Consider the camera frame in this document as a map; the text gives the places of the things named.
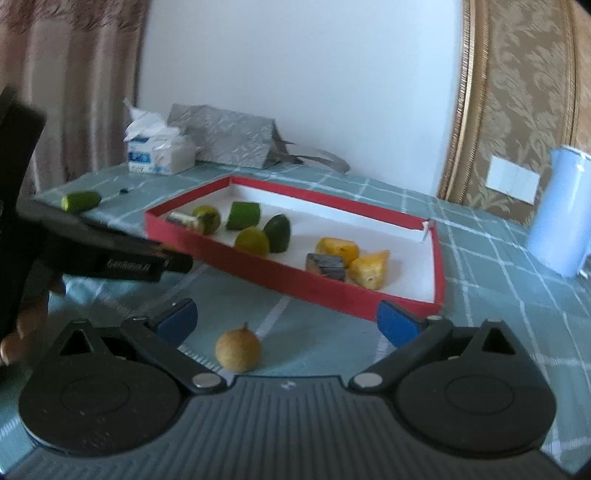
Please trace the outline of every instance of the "black handheld device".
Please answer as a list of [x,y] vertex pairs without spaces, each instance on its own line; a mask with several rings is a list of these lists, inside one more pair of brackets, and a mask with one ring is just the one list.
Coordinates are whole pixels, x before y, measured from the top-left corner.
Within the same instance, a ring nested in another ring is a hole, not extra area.
[[18,309],[56,274],[158,281],[166,270],[188,272],[189,255],[130,236],[34,199],[19,199],[45,116],[7,86],[0,94],[0,339],[14,330]]

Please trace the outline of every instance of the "cucumber piece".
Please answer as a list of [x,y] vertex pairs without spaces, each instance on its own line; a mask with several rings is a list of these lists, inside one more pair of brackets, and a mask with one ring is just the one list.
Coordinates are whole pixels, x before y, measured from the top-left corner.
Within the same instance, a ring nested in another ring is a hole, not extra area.
[[287,250],[291,238],[290,220],[285,215],[275,215],[267,222],[263,231],[269,237],[271,253],[280,254]]
[[98,192],[71,192],[61,198],[61,209],[70,213],[85,212],[98,206],[101,200]]
[[254,202],[232,202],[226,229],[243,230],[261,221],[261,206]]

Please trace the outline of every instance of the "finger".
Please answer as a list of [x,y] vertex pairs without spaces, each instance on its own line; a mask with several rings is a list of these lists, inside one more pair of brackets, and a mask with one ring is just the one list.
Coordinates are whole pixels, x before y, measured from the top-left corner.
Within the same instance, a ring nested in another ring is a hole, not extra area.
[[0,342],[0,358],[4,365],[18,362],[27,353],[27,342],[22,340],[17,332],[6,335]]
[[49,291],[59,295],[60,297],[66,296],[66,284],[61,275],[54,278],[49,284]]
[[45,322],[47,319],[48,301],[49,292],[45,291],[41,300],[18,313],[17,334],[20,338],[24,338],[34,332],[39,328],[39,325]]

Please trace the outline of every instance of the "round brown fruit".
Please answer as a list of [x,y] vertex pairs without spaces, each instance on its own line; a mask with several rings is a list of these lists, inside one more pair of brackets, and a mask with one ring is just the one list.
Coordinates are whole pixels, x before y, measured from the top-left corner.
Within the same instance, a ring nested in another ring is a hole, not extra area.
[[221,366],[235,374],[256,367],[261,359],[261,343],[248,329],[248,324],[220,335],[216,342],[216,358]]

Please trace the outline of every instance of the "human hand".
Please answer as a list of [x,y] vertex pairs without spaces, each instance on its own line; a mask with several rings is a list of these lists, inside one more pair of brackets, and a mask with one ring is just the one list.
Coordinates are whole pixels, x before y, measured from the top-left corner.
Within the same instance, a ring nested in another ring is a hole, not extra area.
[[40,298],[21,305],[16,330],[6,335],[0,342],[0,365],[13,364],[31,353],[35,345],[35,333],[47,321],[50,292],[59,296],[66,294],[66,286],[61,276],[50,283],[49,288],[43,292]]

